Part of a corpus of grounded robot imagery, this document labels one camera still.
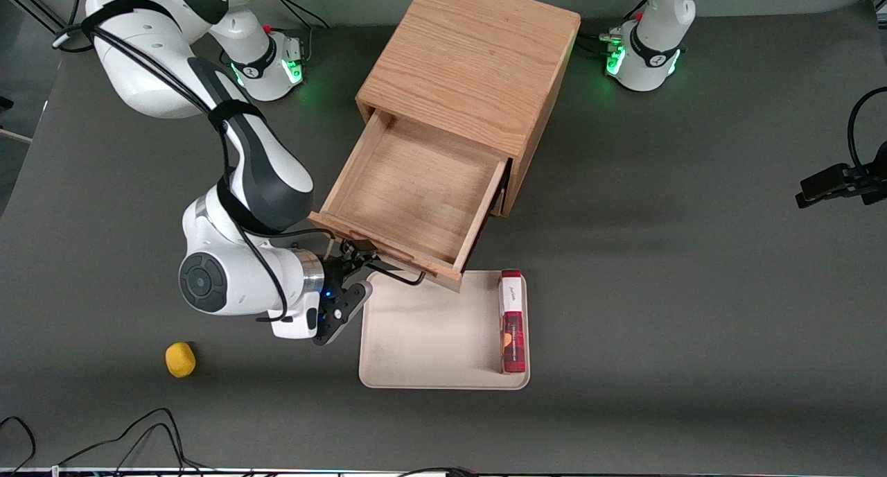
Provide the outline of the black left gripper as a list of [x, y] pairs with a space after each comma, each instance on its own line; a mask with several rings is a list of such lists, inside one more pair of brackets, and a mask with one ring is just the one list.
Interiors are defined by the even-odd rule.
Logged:
[[874, 205], [886, 199], [886, 147], [884, 141], [873, 161], [861, 165], [861, 172], [848, 164], [835, 164], [801, 181], [801, 192], [795, 196], [798, 208], [839, 197], [861, 196], [863, 205]]

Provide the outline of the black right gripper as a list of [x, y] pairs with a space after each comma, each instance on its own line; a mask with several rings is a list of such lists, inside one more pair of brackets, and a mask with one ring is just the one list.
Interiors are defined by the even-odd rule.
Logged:
[[369, 240], [343, 240], [342, 254], [322, 259], [323, 288], [344, 288], [345, 282], [374, 261], [378, 248]]

